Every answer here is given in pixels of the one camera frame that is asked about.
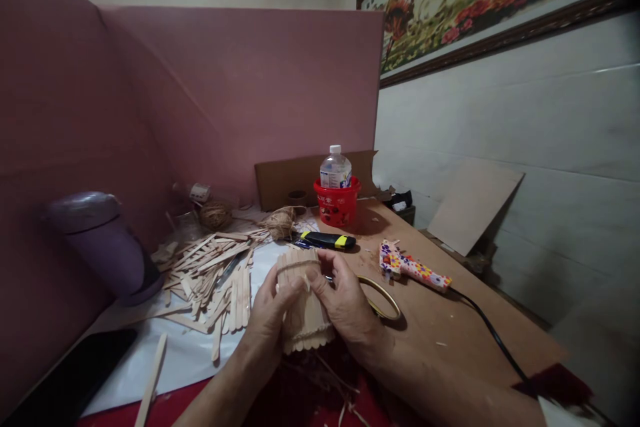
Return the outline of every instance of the wooden table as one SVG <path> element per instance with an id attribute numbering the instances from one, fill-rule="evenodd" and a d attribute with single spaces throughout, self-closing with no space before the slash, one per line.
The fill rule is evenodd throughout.
<path id="1" fill-rule="evenodd" d="M 378 249 L 382 239 L 386 238 L 400 240 L 401 250 L 434 272 L 450 276 L 452 286 L 485 312 L 528 376 L 551 367 L 565 357 L 566 351 L 551 336 L 377 200 L 359 201 L 357 219 L 345 229 L 323 224 L 317 212 L 316 220 L 322 232 L 345 233 L 357 238 L 359 250 L 356 248 L 357 252 L 343 254 L 356 274 L 379 283 L 385 281 L 379 267 Z M 406 320 L 387 326 L 393 335 L 406 340 L 428 358 L 454 364 L 492 384 L 507 387 L 520 381 L 470 305 L 454 300 L 453 296 L 442 296 L 410 279 L 382 285 L 395 298 Z M 374 301 L 380 305 L 378 298 Z"/>

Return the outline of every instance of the plastic water bottle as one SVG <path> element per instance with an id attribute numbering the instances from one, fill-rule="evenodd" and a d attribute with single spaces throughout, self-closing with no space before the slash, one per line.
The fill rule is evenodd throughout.
<path id="1" fill-rule="evenodd" d="M 329 147 L 331 155 L 320 165 L 320 185 L 324 188 L 351 187 L 351 162 L 340 154 L 341 151 L 340 145 L 332 145 Z"/>

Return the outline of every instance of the finger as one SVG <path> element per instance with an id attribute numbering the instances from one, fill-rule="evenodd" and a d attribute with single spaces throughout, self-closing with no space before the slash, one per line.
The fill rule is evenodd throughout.
<path id="1" fill-rule="evenodd" d="M 307 279 L 311 284 L 311 289 L 318 296 L 320 302 L 322 302 L 323 305 L 328 308 L 333 301 L 335 291 L 331 288 L 325 276 L 321 275 L 313 267 L 307 267 L 305 274 L 307 275 Z"/>
<path id="2" fill-rule="evenodd" d="M 282 320 L 283 315 L 293 302 L 302 293 L 305 287 L 305 280 L 302 277 L 296 277 L 290 284 L 281 285 L 278 294 L 273 298 L 273 307 L 275 314 Z"/>
<path id="3" fill-rule="evenodd" d="M 255 294 L 255 301 L 261 305 L 266 304 L 275 295 L 275 284 L 278 281 L 278 266 L 274 264 L 265 277 L 265 281 Z"/>
<path id="4" fill-rule="evenodd" d="M 355 274 L 351 271 L 351 269 L 347 265 L 347 261 L 343 258 L 342 255 L 330 250 L 319 250 L 318 257 L 321 260 L 325 260 L 325 262 L 332 263 L 333 281 L 336 287 L 339 287 L 342 281 L 349 278 L 351 278 L 349 280 L 351 280 L 352 282 L 354 280 L 357 281 Z"/>

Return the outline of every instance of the black power cord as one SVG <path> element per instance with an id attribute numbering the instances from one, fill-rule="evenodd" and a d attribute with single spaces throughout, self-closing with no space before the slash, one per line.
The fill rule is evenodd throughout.
<path id="1" fill-rule="evenodd" d="M 485 313 L 482 311 L 482 309 L 478 306 L 478 304 L 476 304 L 473 300 L 471 300 L 465 294 L 458 292 L 455 288 L 449 287 L 449 291 L 453 292 L 456 295 L 461 296 L 464 300 L 469 302 L 473 308 L 475 308 L 475 311 L 478 314 L 480 314 L 480 316 L 482 317 L 482 320 L 485 321 L 485 325 L 491 332 L 491 335 L 493 336 L 495 343 L 498 344 L 498 347 L 500 347 L 500 350 L 502 350 L 502 353 L 505 355 L 505 357 L 511 364 L 511 367 L 513 367 L 516 373 L 520 376 L 520 379 L 522 379 L 522 383 L 525 385 L 525 389 L 528 391 L 529 395 L 531 395 L 533 398 L 537 398 L 536 391 L 533 387 L 533 384 L 529 380 L 529 377 L 527 377 L 527 375 L 522 371 L 522 369 L 520 368 L 518 363 L 515 361 L 515 359 L 511 356 L 506 345 L 502 343 L 502 339 L 500 338 L 498 333 L 495 331 L 495 328 L 493 328 L 493 325 L 491 325 L 491 322 L 489 321 Z"/>

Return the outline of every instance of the yellow box cutter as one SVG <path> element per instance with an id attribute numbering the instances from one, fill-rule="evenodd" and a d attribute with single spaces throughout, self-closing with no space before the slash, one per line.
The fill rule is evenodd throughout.
<path id="1" fill-rule="evenodd" d="M 348 250 L 355 247 L 355 237 L 342 236 L 338 234 L 323 234 L 322 232 L 303 232 L 302 234 L 294 233 L 294 236 L 304 240 L 308 244 L 332 250 Z"/>

